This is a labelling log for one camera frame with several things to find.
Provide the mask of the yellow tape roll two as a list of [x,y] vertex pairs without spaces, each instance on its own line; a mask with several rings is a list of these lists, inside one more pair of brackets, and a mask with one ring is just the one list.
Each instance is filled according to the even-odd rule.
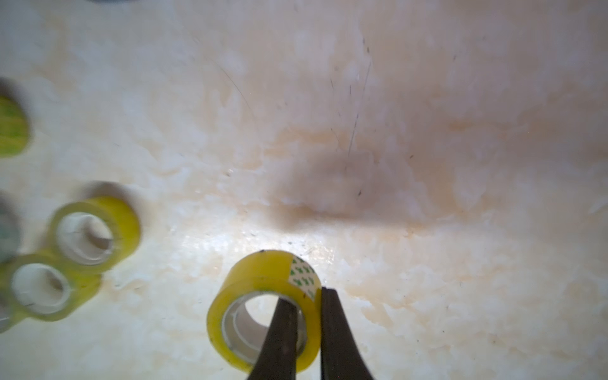
[[1,157],[20,155],[29,143],[29,122],[21,106],[6,97],[1,97]]

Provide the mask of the yellow tape roll eight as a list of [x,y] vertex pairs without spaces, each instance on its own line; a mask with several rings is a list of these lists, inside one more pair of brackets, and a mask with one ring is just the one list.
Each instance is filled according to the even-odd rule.
[[296,307],[296,370],[306,370],[321,346],[321,280],[304,259],[282,250],[261,250],[229,271],[207,313],[209,340],[229,365],[251,372],[269,328],[253,319],[245,304],[274,295]]

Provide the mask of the yellow tape roll four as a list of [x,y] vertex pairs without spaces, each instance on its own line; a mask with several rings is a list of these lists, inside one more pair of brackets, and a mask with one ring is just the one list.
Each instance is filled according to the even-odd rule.
[[[89,241],[85,227],[98,221],[109,231],[108,245]],[[49,248],[71,270],[87,274],[109,271],[131,256],[141,242],[136,212],[121,199],[98,196],[67,204],[52,216],[47,240]]]

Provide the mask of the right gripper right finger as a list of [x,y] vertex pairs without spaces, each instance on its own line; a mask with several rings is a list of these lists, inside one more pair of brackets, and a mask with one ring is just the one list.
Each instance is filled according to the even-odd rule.
[[372,380],[335,289],[321,289],[321,379]]

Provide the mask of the yellow tape roll six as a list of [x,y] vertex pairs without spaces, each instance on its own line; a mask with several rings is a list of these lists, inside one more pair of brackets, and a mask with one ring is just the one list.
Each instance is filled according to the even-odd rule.
[[1,292],[9,306],[26,318],[66,318],[100,290],[101,274],[70,269],[49,250],[18,255],[1,264]]

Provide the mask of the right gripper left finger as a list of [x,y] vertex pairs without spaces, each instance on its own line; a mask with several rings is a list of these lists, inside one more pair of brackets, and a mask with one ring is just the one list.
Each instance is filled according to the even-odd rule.
[[296,380],[298,310],[280,299],[248,380]]

